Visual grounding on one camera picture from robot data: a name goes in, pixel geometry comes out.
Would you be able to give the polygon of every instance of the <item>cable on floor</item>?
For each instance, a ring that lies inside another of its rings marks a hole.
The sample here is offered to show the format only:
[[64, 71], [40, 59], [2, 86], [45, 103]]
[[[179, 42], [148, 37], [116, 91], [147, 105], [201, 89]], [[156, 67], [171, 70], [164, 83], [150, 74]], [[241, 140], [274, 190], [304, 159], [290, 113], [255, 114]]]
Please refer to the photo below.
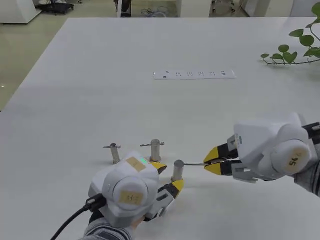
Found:
[[151, 8], [141, 9], [141, 16], [145, 18], [158, 18], [159, 16], [166, 18], [168, 14], [169, 9], [166, 6], [159, 6], [156, 11], [153, 11]]

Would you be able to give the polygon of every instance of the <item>gray sleeve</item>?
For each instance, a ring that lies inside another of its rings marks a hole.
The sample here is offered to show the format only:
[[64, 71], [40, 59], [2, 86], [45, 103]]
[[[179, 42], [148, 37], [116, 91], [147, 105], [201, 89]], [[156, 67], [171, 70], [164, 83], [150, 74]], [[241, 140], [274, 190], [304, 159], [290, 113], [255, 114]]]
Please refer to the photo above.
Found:
[[84, 237], [80, 240], [133, 240], [133, 228], [112, 227], [102, 217], [88, 225], [84, 231]]
[[[320, 144], [315, 146], [315, 150], [320, 157]], [[296, 184], [320, 197], [320, 159], [315, 165], [293, 177]]]

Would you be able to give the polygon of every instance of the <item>person's arm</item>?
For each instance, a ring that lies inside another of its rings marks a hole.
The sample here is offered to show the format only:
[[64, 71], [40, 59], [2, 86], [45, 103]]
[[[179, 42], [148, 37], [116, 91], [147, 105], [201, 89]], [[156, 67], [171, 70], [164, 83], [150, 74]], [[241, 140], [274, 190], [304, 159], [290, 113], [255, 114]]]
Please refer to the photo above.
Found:
[[[315, 145], [315, 150], [319, 157], [320, 144]], [[306, 171], [293, 175], [293, 177], [296, 184], [320, 197], [320, 159], [317, 164], [311, 166]]]
[[95, 211], [84, 231], [84, 237], [80, 240], [133, 240], [134, 230], [143, 219], [135, 221], [129, 227], [117, 228], [111, 226], [99, 211]]

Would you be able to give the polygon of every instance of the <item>green led light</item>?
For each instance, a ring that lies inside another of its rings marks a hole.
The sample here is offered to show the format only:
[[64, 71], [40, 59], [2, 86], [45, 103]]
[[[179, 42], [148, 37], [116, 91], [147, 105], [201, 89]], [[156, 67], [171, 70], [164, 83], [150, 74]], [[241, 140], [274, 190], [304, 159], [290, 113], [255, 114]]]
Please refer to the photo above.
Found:
[[148, 163], [144, 158], [140, 158], [140, 161], [143, 162], [144, 164]]

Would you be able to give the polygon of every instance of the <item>beige sticker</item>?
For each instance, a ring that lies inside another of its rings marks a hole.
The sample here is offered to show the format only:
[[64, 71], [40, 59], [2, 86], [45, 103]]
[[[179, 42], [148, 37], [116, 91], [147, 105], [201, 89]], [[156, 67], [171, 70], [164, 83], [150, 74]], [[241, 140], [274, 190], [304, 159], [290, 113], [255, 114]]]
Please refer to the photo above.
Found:
[[138, 159], [136, 159], [133, 156], [128, 158], [126, 162], [130, 164], [132, 167], [134, 167], [134, 169], [137, 170], [138, 172], [146, 168], [146, 166], [142, 162], [140, 162]]
[[287, 166], [286, 169], [287, 171], [291, 171], [294, 172], [296, 170], [296, 168], [299, 166], [299, 163], [301, 161], [301, 159], [304, 159], [306, 157], [306, 150], [303, 148], [296, 148], [291, 157], [288, 159], [287, 161]]
[[119, 203], [140, 205], [144, 194], [136, 191], [121, 191]]

